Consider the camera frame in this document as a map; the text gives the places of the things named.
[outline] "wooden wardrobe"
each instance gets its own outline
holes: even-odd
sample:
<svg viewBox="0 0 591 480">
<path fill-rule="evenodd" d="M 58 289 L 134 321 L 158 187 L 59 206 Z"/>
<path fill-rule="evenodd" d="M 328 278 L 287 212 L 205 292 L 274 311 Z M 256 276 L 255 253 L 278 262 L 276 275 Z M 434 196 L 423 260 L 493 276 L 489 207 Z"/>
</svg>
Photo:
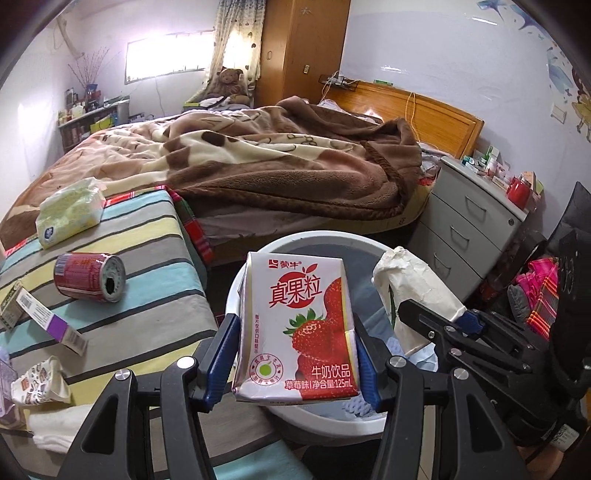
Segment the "wooden wardrobe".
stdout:
<svg viewBox="0 0 591 480">
<path fill-rule="evenodd" d="M 340 67 L 350 0 L 267 0 L 255 105 L 297 95 L 318 103 Z"/>
</svg>

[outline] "pillow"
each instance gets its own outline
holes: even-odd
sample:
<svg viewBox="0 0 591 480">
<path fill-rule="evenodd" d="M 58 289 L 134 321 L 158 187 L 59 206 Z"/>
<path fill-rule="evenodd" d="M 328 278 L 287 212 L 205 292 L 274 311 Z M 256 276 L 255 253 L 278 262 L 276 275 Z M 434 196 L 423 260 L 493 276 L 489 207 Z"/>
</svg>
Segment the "pillow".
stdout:
<svg viewBox="0 0 591 480">
<path fill-rule="evenodd" d="M 509 306 L 515 320 L 525 323 L 530 316 L 531 308 L 523 288 L 519 285 L 509 285 L 507 287 L 507 298 L 509 298 Z"/>
</svg>

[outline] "curtain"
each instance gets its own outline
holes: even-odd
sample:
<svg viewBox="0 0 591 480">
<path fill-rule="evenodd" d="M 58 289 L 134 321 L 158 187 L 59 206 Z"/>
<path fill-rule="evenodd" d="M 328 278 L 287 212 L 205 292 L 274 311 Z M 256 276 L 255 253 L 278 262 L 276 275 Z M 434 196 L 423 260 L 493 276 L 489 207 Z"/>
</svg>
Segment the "curtain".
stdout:
<svg viewBox="0 0 591 480">
<path fill-rule="evenodd" d="M 208 93 L 222 68 L 244 72 L 249 95 L 261 75 L 261 37 L 266 0 L 220 0 L 217 6 L 212 63 L 204 89 L 190 102 L 198 102 Z"/>
</svg>

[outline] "nightstand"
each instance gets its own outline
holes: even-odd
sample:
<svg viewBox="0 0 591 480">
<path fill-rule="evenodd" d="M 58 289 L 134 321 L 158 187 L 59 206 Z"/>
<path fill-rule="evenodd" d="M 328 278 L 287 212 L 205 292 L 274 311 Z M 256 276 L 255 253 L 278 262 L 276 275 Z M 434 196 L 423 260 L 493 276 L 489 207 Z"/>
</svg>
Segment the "nightstand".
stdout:
<svg viewBox="0 0 591 480">
<path fill-rule="evenodd" d="M 489 180 L 456 159 L 443 157 L 408 250 L 464 301 L 495 265 L 527 215 Z"/>
</svg>

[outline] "drawer handle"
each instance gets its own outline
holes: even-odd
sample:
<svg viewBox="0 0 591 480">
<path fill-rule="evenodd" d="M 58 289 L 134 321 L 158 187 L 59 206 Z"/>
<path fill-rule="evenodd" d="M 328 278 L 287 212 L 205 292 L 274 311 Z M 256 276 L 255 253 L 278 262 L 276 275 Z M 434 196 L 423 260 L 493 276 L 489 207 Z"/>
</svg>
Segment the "drawer handle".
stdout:
<svg viewBox="0 0 591 480">
<path fill-rule="evenodd" d="M 470 203 L 473 203 L 474 205 L 476 205 L 480 210 L 482 210 L 484 213 L 486 213 L 486 209 L 484 207 L 481 207 L 480 205 L 478 205 L 474 200 L 472 200 L 468 195 L 465 196 L 466 200 L 468 200 Z"/>
<path fill-rule="evenodd" d="M 456 232 L 456 233 L 457 233 L 459 236 L 461 236 L 461 237 L 462 237 L 462 238 L 463 238 L 463 239 L 466 241 L 466 247 L 467 247 L 467 246 L 468 246 L 468 244 L 470 243 L 470 239 L 469 239 L 469 238 L 467 238 L 467 237 L 465 237 L 465 236 L 463 236 L 463 235 L 462 235 L 460 232 L 458 232 L 458 231 L 457 231 L 457 230 L 456 230 L 456 229 L 453 227 L 453 225 L 450 225 L 450 226 L 449 226 L 449 228 L 451 228 L 451 229 L 452 229 L 452 232 Z"/>
<path fill-rule="evenodd" d="M 441 265 L 443 265 L 445 268 L 447 268 L 447 274 L 449 274 L 449 272 L 452 270 L 452 268 L 448 267 L 445 263 L 443 263 L 441 260 L 439 260 L 439 257 L 437 256 L 437 254 L 433 254 L 433 258 L 435 259 L 435 262 L 433 262 L 433 265 L 435 266 L 435 268 L 437 268 L 436 262 L 439 262 Z"/>
</svg>

